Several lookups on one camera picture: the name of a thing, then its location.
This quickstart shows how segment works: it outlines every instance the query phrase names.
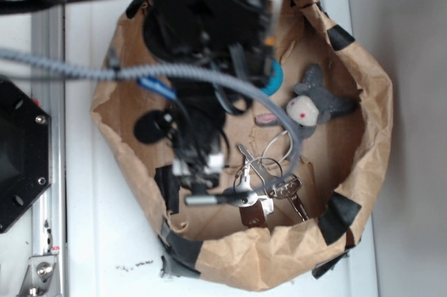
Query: paper bag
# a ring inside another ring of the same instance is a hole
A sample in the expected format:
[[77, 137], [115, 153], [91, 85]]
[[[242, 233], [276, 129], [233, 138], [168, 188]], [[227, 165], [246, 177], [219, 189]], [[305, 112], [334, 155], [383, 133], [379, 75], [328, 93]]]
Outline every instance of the paper bag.
[[[360, 107], [318, 126], [304, 142], [295, 174], [304, 184], [298, 194], [311, 218], [306, 222], [301, 222], [287, 200], [275, 200], [268, 227], [247, 229], [234, 206], [185, 206], [185, 189], [179, 191], [179, 213], [167, 210], [155, 178], [167, 177], [173, 152], [165, 140], [143, 145], [133, 135], [136, 120], [149, 110], [164, 109], [167, 101], [135, 82], [98, 84], [91, 116], [166, 246], [167, 271], [262, 291], [313, 270], [360, 242], [386, 174], [393, 125], [392, 85], [374, 58], [328, 18], [318, 2], [284, 0], [275, 53], [284, 82], [272, 100], [285, 106], [294, 97], [293, 86], [301, 81], [305, 69], [319, 64], [324, 85], [335, 95], [357, 99]], [[142, 39], [144, 18], [143, 6], [132, 18], [123, 15], [119, 19], [111, 46], [123, 66], [155, 62]], [[232, 148], [230, 168], [212, 193], [233, 185], [244, 161], [235, 149], [238, 143], [259, 156], [283, 130], [256, 126], [255, 116], [265, 112], [254, 103], [243, 116], [227, 117], [224, 130]], [[287, 148], [287, 140], [279, 140], [271, 157], [280, 158]]]

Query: white string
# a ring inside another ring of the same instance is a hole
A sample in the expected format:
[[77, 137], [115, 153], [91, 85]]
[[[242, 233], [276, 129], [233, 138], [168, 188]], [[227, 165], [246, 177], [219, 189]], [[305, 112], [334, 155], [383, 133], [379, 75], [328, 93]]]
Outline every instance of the white string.
[[[267, 155], [267, 151], [270, 149], [270, 147], [272, 147], [272, 145], [273, 145], [276, 141], [278, 141], [279, 137], [280, 137], [280, 136], [284, 136], [284, 135], [286, 135], [286, 134], [288, 135], [288, 138], [289, 138], [289, 140], [290, 140], [290, 142], [291, 142], [291, 145], [290, 145], [290, 147], [289, 147], [287, 153], [286, 153], [282, 158], [280, 158], [280, 159], [278, 160], [278, 163], [281, 163], [283, 160], [285, 160], [285, 159], [291, 154], [291, 152], [292, 152], [292, 150], [293, 150], [293, 140], [292, 140], [292, 137], [291, 137], [291, 135], [290, 135], [290, 133], [289, 133], [288, 131], [282, 131], [281, 133], [279, 133], [278, 135], [276, 135], [276, 136], [275, 136], [275, 137], [268, 143], [267, 147], [265, 147], [264, 152], [263, 152], [263, 154], [262, 154], [262, 158], [263, 158], [263, 159], [266, 159], [266, 158], [267, 158], [267, 157], [265, 156], [265, 155]], [[263, 166], [266, 166], [266, 167], [275, 166], [275, 165], [277, 165], [277, 164], [276, 164], [276, 163], [271, 163], [271, 164], [264, 164], [264, 163], [263, 163]]]

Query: black tape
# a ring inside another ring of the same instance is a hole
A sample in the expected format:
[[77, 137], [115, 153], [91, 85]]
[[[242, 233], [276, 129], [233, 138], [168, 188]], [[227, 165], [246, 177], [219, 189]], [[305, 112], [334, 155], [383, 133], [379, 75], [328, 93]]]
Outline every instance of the black tape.
[[140, 9], [141, 5], [143, 5], [143, 3], [145, 1], [146, 0], [132, 0], [131, 4], [126, 9], [127, 18], [133, 19], [135, 17], [135, 15], [137, 15], [138, 10]]
[[165, 200], [166, 208], [173, 214], [177, 214], [179, 212], [180, 182], [173, 175], [173, 166], [157, 168], [154, 179]]
[[348, 231], [361, 208], [355, 201], [334, 192], [328, 209], [318, 219], [318, 227], [327, 245], [333, 244]]
[[337, 256], [335, 259], [332, 259], [328, 262], [322, 263], [318, 265], [315, 269], [312, 271], [312, 276], [314, 278], [318, 279], [324, 274], [326, 274], [329, 270], [333, 270], [335, 265], [339, 263], [341, 259], [348, 256], [348, 251], [346, 250], [343, 254]]
[[341, 28], [338, 24], [328, 29], [330, 44], [335, 51], [340, 51], [356, 41], [350, 33]]
[[163, 267], [161, 269], [162, 277], [167, 274], [189, 278], [200, 278], [200, 273], [197, 270], [184, 266], [180, 262], [174, 260], [171, 255], [162, 256], [161, 260], [163, 261]]
[[166, 264], [163, 266], [167, 273], [181, 276], [187, 275], [187, 277], [200, 276], [200, 273], [195, 267], [198, 255], [202, 249], [203, 241], [188, 240], [175, 234], [170, 230], [166, 221], [161, 228], [161, 237], [159, 240], [166, 251]]

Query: bolt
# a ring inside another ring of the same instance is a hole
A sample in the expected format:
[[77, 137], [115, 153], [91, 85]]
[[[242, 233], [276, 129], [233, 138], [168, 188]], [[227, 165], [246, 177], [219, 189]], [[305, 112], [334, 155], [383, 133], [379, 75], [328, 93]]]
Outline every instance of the bolt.
[[35, 121], [37, 124], [44, 124], [44, 123], [47, 122], [47, 118], [46, 118], [44, 115], [38, 115], [38, 116], [34, 119], [34, 121]]
[[206, 31], [200, 33], [200, 42], [206, 44], [210, 41], [210, 35]]
[[246, 2], [254, 8], [262, 8], [261, 0], [246, 0]]
[[41, 294], [41, 290], [39, 287], [32, 287], [28, 290], [28, 296], [39, 296]]
[[42, 278], [46, 275], [49, 275], [53, 271], [53, 267], [46, 262], [43, 262], [37, 266], [36, 272], [37, 275]]

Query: silver key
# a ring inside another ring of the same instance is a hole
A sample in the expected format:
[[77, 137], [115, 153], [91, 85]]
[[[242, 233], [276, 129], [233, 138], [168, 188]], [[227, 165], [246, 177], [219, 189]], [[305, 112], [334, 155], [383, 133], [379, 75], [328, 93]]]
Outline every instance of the silver key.
[[[255, 172], [259, 175], [264, 185], [269, 181], [279, 179], [278, 177], [271, 175], [267, 171], [267, 169], [264, 168], [261, 159], [255, 161], [256, 157], [252, 153], [250, 153], [244, 145], [239, 144], [237, 145], [237, 147], [249, 161], [253, 161], [253, 163], [251, 163], [251, 166], [253, 167]], [[288, 179], [286, 182], [273, 184], [270, 188], [264, 189], [264, 192], [270, 198], [278, 198], [278, 199], [287, 198], [291, 202], [293, 209], [299, 214], [301, 219], [305, 222], [306, 220], [309, 219], [309, 216], [307, 215], [304, 205], [302, 204], [302, 201], [300, 200], [300, 197], [297, 194], [301, 186], [302, 186], [301, 180], [295, 175], [292, 175], [291, 178]]]
[[238, 201], [236, 203], [234, 203], [234, 206], [237, 206], [239, 208], [246, 208], [249, 206], [253, 206], [257, 201], [258, 201], [258, 194], [253, 191], [253, 189], [250, 186], [250, 165], [246, 166], [245, 168], [242, 169], [243, 174], [240, 180], [240, 183], [238, 185], [236, 185], [234, 188], [229, 188], [227, 190], [225, 190], [225, 192], [228, 193], [243, 193], [246, 192], [248, 193], [248, 196], [241, 201]]

